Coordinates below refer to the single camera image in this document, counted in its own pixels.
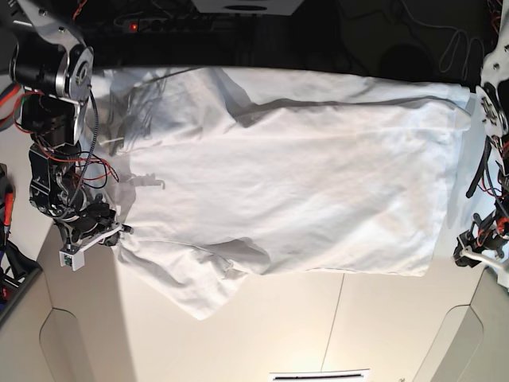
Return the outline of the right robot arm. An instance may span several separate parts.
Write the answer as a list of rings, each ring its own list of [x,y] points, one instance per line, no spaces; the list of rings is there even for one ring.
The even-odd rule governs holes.
[[[89,166],[111,166],[95,154],[99,111],[91,92],[93,48],[69,21],[38,1],[3,1],[1,23],[17,45],[10,79],[23,90],[14,124],[33,141],[29,202],[53,220],[64,252],[75,255],[99,244],[115,246],[131,227],[87,175]]]

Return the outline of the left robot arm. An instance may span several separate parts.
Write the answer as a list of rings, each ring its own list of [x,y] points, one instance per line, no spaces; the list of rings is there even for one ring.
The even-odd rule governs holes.
[[[508,244],[508,2],[503,1],[498,41],[483,62],[476,96],[485,129],[484,151],[466,193],[487,182],[495,209],[485,218],[472,216],[469,230],[457,237],[453,259],[458,267],[484,264],[499,272],[508,271],[503,247]]]

